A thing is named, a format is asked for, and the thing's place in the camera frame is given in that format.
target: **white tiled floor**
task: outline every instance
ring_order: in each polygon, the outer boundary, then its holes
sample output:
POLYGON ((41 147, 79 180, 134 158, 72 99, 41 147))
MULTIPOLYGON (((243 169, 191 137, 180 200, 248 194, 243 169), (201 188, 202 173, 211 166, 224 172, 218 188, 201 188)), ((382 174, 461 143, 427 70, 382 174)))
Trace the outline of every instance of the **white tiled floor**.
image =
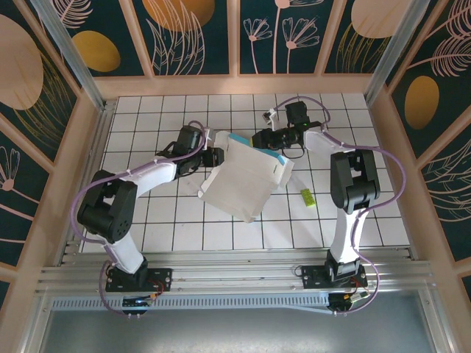
MULTIPOLYGON (((266 128, 262 113, 291 98, 277 95, 121 97, 111 126, 103 169, 134 168, 152 159, 178 137, 183 124, 198 120, 214 129, 232 130, 250 138, 266 128)), ((329 132, 351 144, 376 146, 378 140, 361 94, 299 94, 330 110, 329 132)), ((323 121, 319 106, 304 100, 312 121, 323 121)), ((286 121, 286 113, 280 112, 286 121)), ((288 157, 301 149, 286 151, 288 157)), ((392 196, 392 184, 381 156, 375 156, 382 190, 379 202, 392 196)), ((227 249, 293 249, 329 247, 335 234, 337 209, 329 194, 330 163, 309 151, 295 162, 287 188, 273 192, 261 216, 252 224, 233 219, 196 197, 209 175, 201 168, 191 177, 160 185, 136 202, 132 237, 144 252, 227 249), (300 191, 309 188, 316 205, 306 207, 300 191)), ((403 246, 408 238, 397 204, 371 212, 361 246, 403 246)), ((101 252, 85 244, 84 252, 101 252)))

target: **white box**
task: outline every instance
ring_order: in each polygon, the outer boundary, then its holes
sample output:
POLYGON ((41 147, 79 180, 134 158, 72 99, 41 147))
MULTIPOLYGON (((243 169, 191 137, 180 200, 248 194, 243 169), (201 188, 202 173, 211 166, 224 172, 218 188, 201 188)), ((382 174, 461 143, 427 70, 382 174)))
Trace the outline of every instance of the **white box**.
POLYGON ((285 187, 294 163, 280 154, 254 149, 249 141, 220 131, 214 147, 224 162, 201 185, 198 197, 247 223, 253 222, 273 190, 285 187))

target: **yellow object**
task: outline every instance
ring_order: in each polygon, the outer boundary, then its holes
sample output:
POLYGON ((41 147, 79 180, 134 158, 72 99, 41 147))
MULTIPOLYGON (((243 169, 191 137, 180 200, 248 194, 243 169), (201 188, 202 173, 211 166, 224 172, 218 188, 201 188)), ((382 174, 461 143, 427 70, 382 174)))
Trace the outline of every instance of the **yellow object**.
POLYGON ((411 0, 355 0, 353 29, 366 38, 391 37, 410 3, 411 0))
POLYGON ((192 25, 185 25, 185 12, 191 20, 191 13, 198 19, 199 25, 203 27, 214 14, 214 0, 143 0, 144 7, 150 17, 162 26, 171 31, 183 32, 192 29, 192 25))
POLYGON ((121 56, 111 40, 95 31, 83 31, 72 38, 85 64, 93 70, 110 72, 121 63, 121 56))
POLYGON ((439 106, 439 86, 428 76, 417 77, 406 94, 406 120, 413 129, 423 129, 435 115, 439 106))
POLYGON ((32 107, 43 89, 43 62, 23 27, 0 15, 0 102, 16 110, 32 107))
POLYGON ((312 197, 309 189, 302 189, 301 196, 304 200, 304 203, 306 204, 306 207, 313 207, 316 204, 316 201, 314 200, 314 197, 312 197))

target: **flower illustration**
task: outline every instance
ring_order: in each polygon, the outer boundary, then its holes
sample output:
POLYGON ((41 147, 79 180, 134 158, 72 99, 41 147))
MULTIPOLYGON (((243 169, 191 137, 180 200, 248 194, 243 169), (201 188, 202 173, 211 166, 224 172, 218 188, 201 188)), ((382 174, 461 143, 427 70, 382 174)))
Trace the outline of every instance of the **flower illustration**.
POLYGON ((289 74, 289 59, 291 50, 306 48, 319 44, 316 19, 306 20, 300 18, 293 27, 293 18, 283 20, 283 35, 285 36, 286 48, 288 48, 288 58, 286 60, 286 72, 289 74))
POLYGON ((289 7, 302 7, 318 5, 324 2, 324 0, 275 0, 277 5, 277 16, 275 19, 275 37, 273 40, 273 74, 277 73, 277 37, 278 37, 278 23, 280 21, 280 12, 282 9, 289 7))
POLYGON ((7 150, 0 146, 0 189, 11 191, 15 185, 15 177, 20 165, 20 152, 11 149, 10 158, 7 150))
POLYGON ((247 36, 250 40, 250 46, 252 49, 252 60, 253 60, 253 67, 255 69, 255 73, 258 74, 257 63, 255 61, 255 52, 253 48, 253 42, 257 40, 263 40, 267 38, 271 38, 273 36, 273 32, 269 31, 269 25, 266 22, 266 18, 263 20, 256 19, 253 21, 250 18, 244 20, 244 28, 247 36))

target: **black mounting plate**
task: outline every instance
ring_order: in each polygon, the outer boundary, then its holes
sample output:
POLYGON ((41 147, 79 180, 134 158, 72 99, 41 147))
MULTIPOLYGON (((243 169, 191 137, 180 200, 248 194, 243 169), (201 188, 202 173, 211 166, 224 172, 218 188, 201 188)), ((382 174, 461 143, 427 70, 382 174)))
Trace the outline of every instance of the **black mounting plate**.
POLYGON ((323 265, 301 266, 300 276, 304 289, 355 288, 356 285, 353 281, 349 280, 350 278, 355 278, 360 283, 360 286, 368 287, 365 268, 362 265, 358 268, 358 273, 355 276, 335 282, 330 281, 329 273, 323 265))
POLYGON ((108 280, 106 282, 105 290, 108 293, 131 293, 131 292, 160 292, 162 291, 161 283, 164 285, 163 291, 170 291, 171 286, 171 268, 149 268, 148 278, 146 283, 139 287, 137 283, 130 281, 122 281, 122 271, 117 268, 111 268, 108 271, 108 280))

